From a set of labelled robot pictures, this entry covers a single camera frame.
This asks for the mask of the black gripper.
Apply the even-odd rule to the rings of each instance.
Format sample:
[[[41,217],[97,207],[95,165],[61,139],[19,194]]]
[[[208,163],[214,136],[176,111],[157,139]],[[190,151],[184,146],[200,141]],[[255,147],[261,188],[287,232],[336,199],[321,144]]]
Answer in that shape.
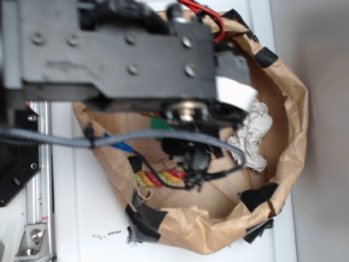
[[[246,59],[234,52],[223,51],[215,55],[215,86],[217,99],[213,102],[187,100],[170,105],[166,109],[166,122],[178,132],[196,133],[196,140],[165,138],[162,149],[184,169],[185,176],[178,189],[191,190],[201,187],[206,181],[226,177],[244,168],[246,154],[237,146],[229,146],[228,151],[237,155],[237,165],[211,173],[208,168],[211,156],[221,158],[223,147],[213,144],[219,139],[219,131],[231,127],[242,129],[243,122],[251,111],[257,91],[250,86],[249,66]]]

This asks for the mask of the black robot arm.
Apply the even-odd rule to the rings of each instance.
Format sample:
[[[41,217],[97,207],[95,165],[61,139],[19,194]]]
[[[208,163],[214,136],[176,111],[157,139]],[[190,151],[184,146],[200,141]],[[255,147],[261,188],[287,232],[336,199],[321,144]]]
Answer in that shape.
[[[165,17],[137,1],[1,1],[1,142],[80,148],[161,138],[186,172],[180,189],[200,187],[243,168],[244,152],[219,140],[239,129],[257,95],[246,60],[224,42],[222,18],[194,1]],[[97,112],[159,115],[171,130],[80,139],[16,127],[28,102],[84,102]],[[210,173],[210,155],[228,150],[235,167]]]

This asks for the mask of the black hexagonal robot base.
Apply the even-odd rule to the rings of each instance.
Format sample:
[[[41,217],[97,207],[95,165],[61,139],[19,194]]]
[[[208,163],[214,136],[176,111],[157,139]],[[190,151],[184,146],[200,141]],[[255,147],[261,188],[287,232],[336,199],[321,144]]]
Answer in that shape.
[[[6,207],[39,170],[39,145],[1,139],[1,207]]]

